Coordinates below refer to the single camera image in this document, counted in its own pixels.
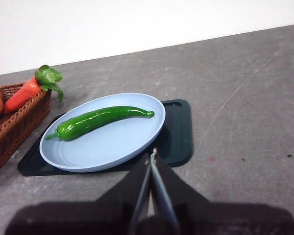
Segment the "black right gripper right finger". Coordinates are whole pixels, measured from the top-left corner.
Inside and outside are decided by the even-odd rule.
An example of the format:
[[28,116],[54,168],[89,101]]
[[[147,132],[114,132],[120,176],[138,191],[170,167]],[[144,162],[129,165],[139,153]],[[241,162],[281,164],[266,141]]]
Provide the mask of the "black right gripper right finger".
[[150,168],[155,211],[179,235],[294,235],[294,218],[265,204],[210,202],[185,183],[154,148]]

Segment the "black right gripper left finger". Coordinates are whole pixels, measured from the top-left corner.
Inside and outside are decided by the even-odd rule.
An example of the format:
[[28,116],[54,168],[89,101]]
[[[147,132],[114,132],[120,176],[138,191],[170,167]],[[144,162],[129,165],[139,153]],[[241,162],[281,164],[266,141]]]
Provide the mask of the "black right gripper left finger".
[[7,235],[127,235],[148,201],[149,155],[145,154],[95,201],[45,202],[16,212]]

